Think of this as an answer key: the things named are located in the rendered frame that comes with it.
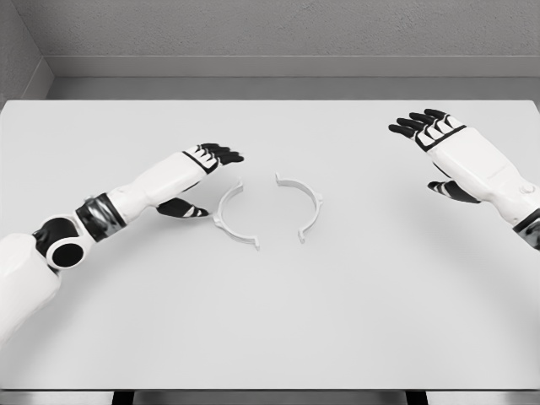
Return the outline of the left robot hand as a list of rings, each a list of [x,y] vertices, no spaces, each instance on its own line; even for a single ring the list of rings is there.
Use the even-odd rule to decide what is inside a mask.
[[[217,143],[201,143],[182,152],[172,154],[149,170],[143,189],[158,213],[178,218],[203,218],[208,210],[177,197],[193,188],[205,176],[219,167],[240,163],[239,152]]]

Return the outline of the white pipe clamp half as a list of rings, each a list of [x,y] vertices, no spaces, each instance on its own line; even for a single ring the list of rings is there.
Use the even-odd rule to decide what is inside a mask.
[[[282,177],[278,172],[275,173],[275,181],[278,186],[292,187],[302,191],[312,202],[314,213],[305,225],[299,227],[297,235],[301,244],[305,243],[306,234],[313,228],[321,213],[321,206],[324,203],[323,196],[316,192],[310,185],[304,181],[294,178]]]
[[[230,205],[231,200],[244,191],[244,183],[239,178],[236,183],[228,189],[220,198],[219,204],[213,214],[214,225],[222,230],[231,240],[242,244],[250,245],[256,251],[260,251],[261,244],[257,235],[248,235],[238,231],[234,226],[231,226],[226,214],[226,209]]]

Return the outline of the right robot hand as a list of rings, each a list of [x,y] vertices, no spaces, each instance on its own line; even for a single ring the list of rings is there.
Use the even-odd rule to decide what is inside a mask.
[[[509,160],[478,130],[439,110],[411,112],[388,126],[391,132],[413,140],[448,179],[431,181],[428,188],[465,203],[487,202],[495,185],[489,180]]]

